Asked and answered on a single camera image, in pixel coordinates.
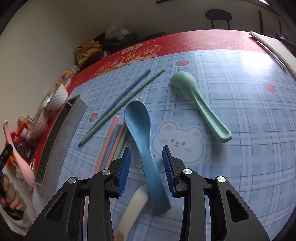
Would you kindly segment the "left hand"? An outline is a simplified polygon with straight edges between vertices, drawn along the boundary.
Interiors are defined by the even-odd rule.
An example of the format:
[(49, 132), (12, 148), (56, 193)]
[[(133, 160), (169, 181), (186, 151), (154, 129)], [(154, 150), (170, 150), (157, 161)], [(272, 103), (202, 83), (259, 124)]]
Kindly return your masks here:
[(3, 190), (4, 197), (1, 197), (1, 205), (9, 206), (12, 210), (25, 211), (27, 205), (24, 199), (21, 197), (20, 192), (15, 189), (13, 182), (10, 182), (8, 175), (3, 175)]

